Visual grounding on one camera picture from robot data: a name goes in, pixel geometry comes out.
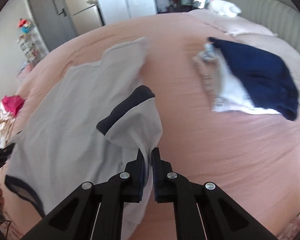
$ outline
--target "black cable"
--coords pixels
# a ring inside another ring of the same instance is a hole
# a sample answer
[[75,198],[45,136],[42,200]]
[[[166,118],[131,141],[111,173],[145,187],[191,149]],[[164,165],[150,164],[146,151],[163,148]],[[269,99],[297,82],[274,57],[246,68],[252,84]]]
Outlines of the black cable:
[[8,239],[8,232],[9,232],[9,228],[10,228],[10,225],[11,225],[12,221],[5,220],[4,222],[9,222],[8,227],[7,227],[7,233],[6,233],[6,239]]

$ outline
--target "black door handle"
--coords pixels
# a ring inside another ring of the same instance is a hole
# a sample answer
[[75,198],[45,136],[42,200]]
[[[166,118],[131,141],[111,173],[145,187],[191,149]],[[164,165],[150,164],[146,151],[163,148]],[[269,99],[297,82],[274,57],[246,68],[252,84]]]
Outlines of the black door handle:
[[62,8],[62,11],[60,13],[58,13],[58,15],[61,15],[61,14],[63,14],[64,17],[67,16],[66,11],[65,11],[64,8]]

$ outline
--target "headboard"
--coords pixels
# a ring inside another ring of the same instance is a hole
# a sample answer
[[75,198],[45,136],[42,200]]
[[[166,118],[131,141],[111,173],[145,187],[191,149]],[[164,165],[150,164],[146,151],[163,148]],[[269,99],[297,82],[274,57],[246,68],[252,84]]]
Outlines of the headboard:
[[241,17],[261,24],[300,53],[300,13],[278,0],[226,0],[236,4]]

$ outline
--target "metal screw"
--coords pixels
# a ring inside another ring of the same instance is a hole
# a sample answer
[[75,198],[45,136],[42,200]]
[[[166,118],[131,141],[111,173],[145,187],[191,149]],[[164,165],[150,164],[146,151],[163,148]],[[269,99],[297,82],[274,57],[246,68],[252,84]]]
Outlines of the metal screw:
[[85,182],[81,186],[83,189],[89,189],[92,187],[92,184],[90,182]]
[[206,189],[208,190],[214,190],[216,188],[216,185],[214,185],[212,182],[208,182],[206,184]]
[[175,172],[169,172],[169,173],[167,174],[167,177],[168,177],[169,179],[175,179],[175,178],[177,177],[177,174],[176,174]]
[[129,177],[130,177],[130,174],[127,173],[127,172],[122,172],[122,173],[120,173],[120,178],[121,178],[121,179],[127,179],[127,178],[129,178]]

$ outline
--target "pink blanket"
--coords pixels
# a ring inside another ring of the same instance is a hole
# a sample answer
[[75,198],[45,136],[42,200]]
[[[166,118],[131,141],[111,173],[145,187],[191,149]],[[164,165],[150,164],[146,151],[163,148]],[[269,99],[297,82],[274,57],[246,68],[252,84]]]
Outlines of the pink blanket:
[[[211,112],[191,59],[207,37],[232,38],[191,15],[137,18],[99,28],[57,48],[18,90],[26,101],[13,132],[23,129],[70,66],[98,61],[105,49],[142,36],[151,40],[141,75],[156,94],[162,159],[192,182],[215,182],[278,235],[300,211],[300,111],[296,122],[281,115]],[[27,232],[38,215],[11,193],[5,197],[10,216]],[[156,204],[152,198],[132,239],[176,239],[172,204]]]

